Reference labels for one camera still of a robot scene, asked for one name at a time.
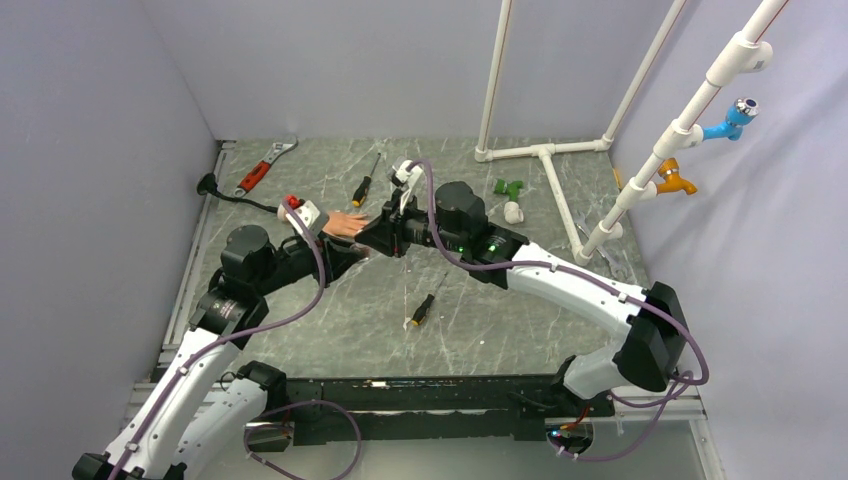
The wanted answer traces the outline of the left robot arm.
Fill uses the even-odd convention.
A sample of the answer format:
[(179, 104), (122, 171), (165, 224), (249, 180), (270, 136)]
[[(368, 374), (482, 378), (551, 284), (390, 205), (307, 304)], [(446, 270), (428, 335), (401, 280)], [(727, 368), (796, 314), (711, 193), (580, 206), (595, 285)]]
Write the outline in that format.
[(219, 399), (202, 406), (258, 333), (269, 313), (267, 295), (307, 277), (326, 288), (366, 256), (364, 247), (325, 234), (314, 242), (293, 236), (274, 246), (258, 225), (233, 230), (165, 374), (104, 452), (80, 457), (73, 478), (199, 478), (249, 421), (275, 419), (289, 401), (285, 373), (252, 361)]

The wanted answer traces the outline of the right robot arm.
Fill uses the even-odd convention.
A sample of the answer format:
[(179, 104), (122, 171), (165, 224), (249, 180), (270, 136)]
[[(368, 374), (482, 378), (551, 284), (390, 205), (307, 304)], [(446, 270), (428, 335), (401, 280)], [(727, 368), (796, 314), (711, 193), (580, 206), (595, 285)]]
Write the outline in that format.
[(552, 302), (608, 333), (604, 347), (572, 355), (559, 367), (550, 391), (557, 411), (574, 415), (617, 387), (668, 388), (688, 331), (671, 287), (657, 282), (645, 290), (557, 258), (491, 222), (483, 199), (462, 181), (438, 187), (428, 210), (402, 206), (402, 195), (393, 192), (356, 242), (390, 257), (404, 256), (412, 245), (443, 247), (479, 282)]

